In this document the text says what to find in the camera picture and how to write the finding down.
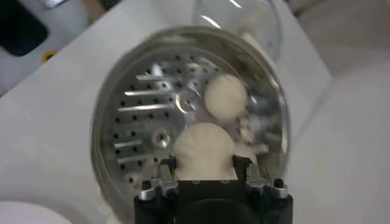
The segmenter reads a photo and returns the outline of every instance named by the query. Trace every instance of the dough ball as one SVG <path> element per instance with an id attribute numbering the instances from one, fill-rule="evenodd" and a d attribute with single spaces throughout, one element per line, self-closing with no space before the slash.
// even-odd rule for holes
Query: dough ball
<path id="1" fill-rule="evenodd" d="M 175 142 L 175 174 L 179 180 L 235 180 L 234 142 L 212 123 L 184 129 Z"/>
<path id="2" fill-rule="evenodd" d="M 218 120 L 229 121 L 245 110 L 247 93 L 244 84 L 233 75 L 219 75 L 206 87 L 206 109 Z"/>

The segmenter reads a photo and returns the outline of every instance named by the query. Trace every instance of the clear glass dome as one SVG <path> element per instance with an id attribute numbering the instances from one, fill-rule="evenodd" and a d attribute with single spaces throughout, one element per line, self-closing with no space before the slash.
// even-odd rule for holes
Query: clear glass dome
<path id="1" fill-rule="evenodd" d="M 274 62 L 279 59 L 282 26 L 272 0 L 158 0 L 173 26 L 208 26 L 251 35 Z"/>

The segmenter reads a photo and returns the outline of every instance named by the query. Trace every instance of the screw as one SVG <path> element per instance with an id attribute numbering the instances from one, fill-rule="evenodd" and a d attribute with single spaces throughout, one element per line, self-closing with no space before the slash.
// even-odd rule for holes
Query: screw
<path id="1" fill-rule="evenodd" d="M 148 190 L 152 187 L 152 182 L 150 180 L 142 181 L 142 190 Z"/>
<path id="2" fill-rule="evenodd" d="M 284 186 L 285 186 L 285 182 L 282 179 L 280 178 L 274 179 L 274 187 L 283 188 Z"/>

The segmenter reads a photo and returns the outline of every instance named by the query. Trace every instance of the metal plate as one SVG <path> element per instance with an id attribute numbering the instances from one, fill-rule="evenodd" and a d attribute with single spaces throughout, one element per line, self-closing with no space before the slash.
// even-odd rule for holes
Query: metal plate
<path id="1" fill-rule="evenodd" d="M 208 82 L 221 74 L 246 86 L 246 112 L 220 123 L 203 105 Z M 133 220 L 133 197 L 158 162 L 173 154 L 187 126 L 212 122 L 237 145 L 250 147 L 262 177 L 282 175 L 288 156 L 283 93 L 267 61 L 247 42 L 206 27 L 160 32 L 125 55 L 105 81 L 91 130 L 91 159 L 107 201 L 123 222 Z"/>

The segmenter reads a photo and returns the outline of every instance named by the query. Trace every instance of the white table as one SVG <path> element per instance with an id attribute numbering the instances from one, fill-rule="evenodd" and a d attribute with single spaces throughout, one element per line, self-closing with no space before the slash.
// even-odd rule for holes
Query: white table
<path id="1" fill-rule="evenodd" d="M 0 98 L 0 200 L 38 203 L 73 223 L 114 222 L 90 164 L 90 121 L 115 62 L 169 26 L 149 1 L 139 2 L 120 3 Z M 277 70 L 294 143 L 331 75 L 287 6 L 277 1 L 277 9 L 284 34 Z"/>

